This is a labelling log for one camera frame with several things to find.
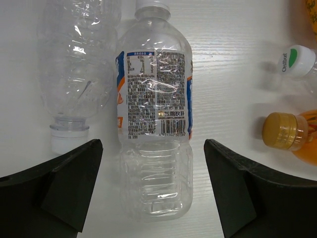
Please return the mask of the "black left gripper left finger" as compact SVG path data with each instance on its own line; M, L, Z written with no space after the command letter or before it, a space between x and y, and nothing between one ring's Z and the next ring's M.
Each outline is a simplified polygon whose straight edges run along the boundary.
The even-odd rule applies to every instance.
M2 238L75 238L84 228L103 154L99 139L0 179Z

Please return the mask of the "white label clear bottle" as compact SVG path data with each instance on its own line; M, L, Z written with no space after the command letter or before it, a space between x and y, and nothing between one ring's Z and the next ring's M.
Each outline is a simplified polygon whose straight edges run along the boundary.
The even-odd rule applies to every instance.
M192 48L169 1L136 1L135 18L115 60L120 196L130 218L173 220L193 201Z

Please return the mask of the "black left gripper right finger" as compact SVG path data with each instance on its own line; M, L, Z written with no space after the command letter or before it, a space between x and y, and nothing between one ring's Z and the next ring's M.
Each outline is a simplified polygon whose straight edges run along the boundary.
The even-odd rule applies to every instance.
M317 183L204 143L212 190L226 238L314 238Z

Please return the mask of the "crushed clear unlabeled bottle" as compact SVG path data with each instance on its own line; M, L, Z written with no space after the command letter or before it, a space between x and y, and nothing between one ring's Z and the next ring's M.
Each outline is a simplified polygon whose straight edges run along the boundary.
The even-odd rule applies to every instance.
M86 121L113 87L119 0L49 0L37 28L39 84L53 118L51 148L65 154L88 140Z

